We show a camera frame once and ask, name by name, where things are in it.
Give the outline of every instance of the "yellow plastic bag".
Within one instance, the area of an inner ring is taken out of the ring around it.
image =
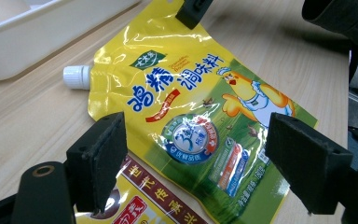
[[[128,147],[219,223],[269,223],[288,185],[264,154],[271,112],[316,119],[154,0],[95,54],[89,114],[124,111]]]

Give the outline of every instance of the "wooden table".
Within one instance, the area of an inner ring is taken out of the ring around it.
[[[29,167],[64,161],[65,151],[94,123],[87,112],[88,92],[64,86],[62,69],[92,64],[94,52],[148,2],[107,21],[27,71],[0,81],[0,200],[17,192],[21,174]],[[346,147],[346,41],[303,21],[301,7],[298,0],[220,0],[213,2],[201,23],[243,64],[316,117],[319,132]],[[207,218],[195,200],[167,185]],[[334,216],[310,217],[289,192],[275,222],[340,223],[342,210],[339,206]]]

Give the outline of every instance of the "blue circular emblem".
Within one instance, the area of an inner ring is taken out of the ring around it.
[[[217,130],[201,115],[180,115],[162,130],[167,153],[176,161],[197,164],[208,160],[218,146]]]

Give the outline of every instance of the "white tray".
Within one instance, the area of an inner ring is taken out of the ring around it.
[[[16,76],[139,1],[45,0],[41,7],[0,22],[0,80]]]

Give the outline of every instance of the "white spout cap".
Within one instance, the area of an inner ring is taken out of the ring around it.
[[[63,82],[71,89],[90,89],[90,67],[87,65],[63,68]]]

